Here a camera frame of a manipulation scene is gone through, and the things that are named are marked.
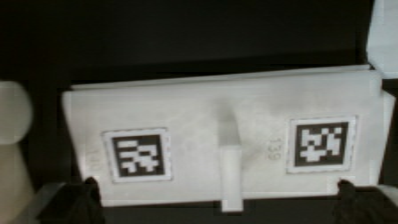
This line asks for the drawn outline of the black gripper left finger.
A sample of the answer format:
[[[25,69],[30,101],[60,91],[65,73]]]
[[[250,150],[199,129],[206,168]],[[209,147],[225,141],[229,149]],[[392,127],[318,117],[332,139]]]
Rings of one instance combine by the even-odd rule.
[[[49,183],[19,212],[12,224],[105,224],[99,185],[92,177],[80,183]]]

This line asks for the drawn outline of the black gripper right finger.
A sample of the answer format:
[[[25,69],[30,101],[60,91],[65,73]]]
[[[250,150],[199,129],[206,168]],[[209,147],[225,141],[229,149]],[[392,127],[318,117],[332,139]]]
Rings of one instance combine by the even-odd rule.
[[[334,224],[398,224],[398,185],[359,187],[337,183]]]

